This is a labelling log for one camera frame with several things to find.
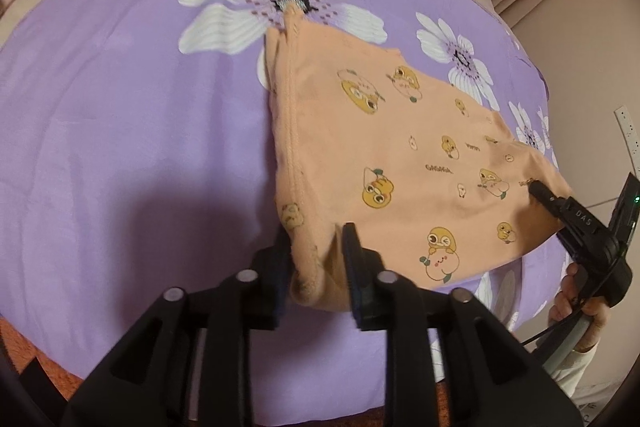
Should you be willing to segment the purple floral bed sheet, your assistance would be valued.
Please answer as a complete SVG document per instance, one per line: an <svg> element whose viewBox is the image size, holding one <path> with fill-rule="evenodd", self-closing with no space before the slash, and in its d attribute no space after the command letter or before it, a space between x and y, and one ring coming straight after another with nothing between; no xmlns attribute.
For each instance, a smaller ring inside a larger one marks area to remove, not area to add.
<svg viewBox="0 0 640 427"><path fill-rule="evenodd" d="M266 28L291 0L16 0L1 20L1 312L86 376L172 285L217 285L279 220ZM540 72L489 0L293 0L476 80L546 134Z"/></svg>

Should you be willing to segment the white wall power strip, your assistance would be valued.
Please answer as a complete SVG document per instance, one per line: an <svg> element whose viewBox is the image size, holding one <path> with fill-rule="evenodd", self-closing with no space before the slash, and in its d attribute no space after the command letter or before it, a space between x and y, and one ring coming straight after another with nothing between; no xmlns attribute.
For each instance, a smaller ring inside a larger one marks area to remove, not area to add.
<svg viewBox="0 0 640 427"><path fill-rule="evenodd" d="M640 178L640 140L637 132L637 126L632 121L629 109L626 105L617 107L614 110L614 116L625 141L632 172L637 178Z"/></svg>

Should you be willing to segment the orange cartoon print baby garment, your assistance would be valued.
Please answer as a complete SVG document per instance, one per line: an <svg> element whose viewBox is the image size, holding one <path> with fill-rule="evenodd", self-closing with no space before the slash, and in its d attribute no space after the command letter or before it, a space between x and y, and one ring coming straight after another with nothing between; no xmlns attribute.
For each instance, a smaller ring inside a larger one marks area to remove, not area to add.
<svg viewBox="0 0 640 427"><path fill-rule="evenodd" d="M267 31L276 205L293 297L348 306L345 225L386 269L435 289L521 258L559 230L529 194L570 187L501 115L402 55L316 23L297 6Z"/></svg>

